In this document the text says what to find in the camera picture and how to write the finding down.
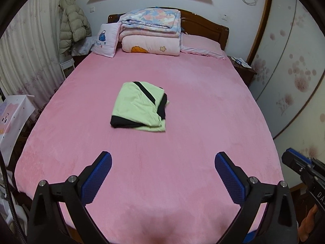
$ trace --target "pink bed sheet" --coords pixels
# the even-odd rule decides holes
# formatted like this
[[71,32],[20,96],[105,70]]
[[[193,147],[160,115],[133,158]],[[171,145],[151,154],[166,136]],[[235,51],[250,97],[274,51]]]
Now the pink bed sheet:
[[[165,133],[110,126],[116,97],[130,81],[165,89]],[[87,210],[112,243],[216,243],[239,210],[215,170],[219,151],[248,176],[283,179],[264,117],[228,59],[90,54],[30,134],[15,171],[18,189],[32,198],[40,180],[78,175],[102,151],[112,154],[113,166]],[[73,226],[65,207],[63,214]]]

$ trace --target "metal screw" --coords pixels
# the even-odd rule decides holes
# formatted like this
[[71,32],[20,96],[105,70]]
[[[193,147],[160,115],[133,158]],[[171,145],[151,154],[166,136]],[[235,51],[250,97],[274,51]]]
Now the metal screw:
[[280,181],[280,185],[284,188],[288,186],[288,184],[285,181]]
[[46,184],[46,181],[45,181],[45,180],[41,180],[41,181],[38,183],[39,186],[44,186],[45,184]]
[[75,182],[77,180],[77,176],[75,175],[71,175],[69,178],[68,178],[68,181],[69,182]]
[[254,177],[254,176],[250,177],[249,180],[251,181],[251,183],[254,183],[254,184],[258,183],[258,178]]

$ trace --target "blue gripper pad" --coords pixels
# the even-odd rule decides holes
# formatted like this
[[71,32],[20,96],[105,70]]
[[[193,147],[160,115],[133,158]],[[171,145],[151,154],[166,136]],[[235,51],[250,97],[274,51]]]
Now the blue gripper pad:
[[299,159],[301,159],[306,164],[310,164],[310,165],[312,164],[311,159],[305,157],[304,155],[300,154],[298,151],[295,151],[292,148],[287,149],[286,152],[290,152],[291,154],[295,155],[296,157],[298,157]]
[[79,175],[77,185],[80,201],[85,206],[93,202],[98,190],[112,167],[112,156],[103,151],[91,166]]
[[235,204],[242,206],[249,193],[247,175],[241,168],[235,166],[224,152],[219,152],[214,161],[216,170],[231,199]]

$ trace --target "black trim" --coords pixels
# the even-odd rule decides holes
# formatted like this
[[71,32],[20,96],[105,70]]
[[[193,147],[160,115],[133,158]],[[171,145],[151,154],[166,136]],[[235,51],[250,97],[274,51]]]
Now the black trim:
[[166,103],[167,103],[167,94],[164,94],[157,109],[157,114],[158,116],[161,117],[162,120],[166,118],[166,113],[165,113]]
[[145,124],[137,123],[132,120],[113,115],[111,118],[110,125],[114,127],[115,129],[118,127],[124,128],[124,129],[133,129],[135,127],[141,127],[145,126]]
[[148,97],[148,99],[151,102],[153,102],[154,105],[156,105],[155,98],[152,96],[151,93],[149,93],[149,91],[140,82],[133,82],[133,83],[135,83],[140,88],[140,90],[146,95],[146,97]]

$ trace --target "folded green shirt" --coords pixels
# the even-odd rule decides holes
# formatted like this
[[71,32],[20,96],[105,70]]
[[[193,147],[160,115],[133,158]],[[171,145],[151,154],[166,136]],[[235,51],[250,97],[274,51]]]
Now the folded green shirt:
[[164,132],[167,95],[147,82],[124,83],[115,101],[111,126]]

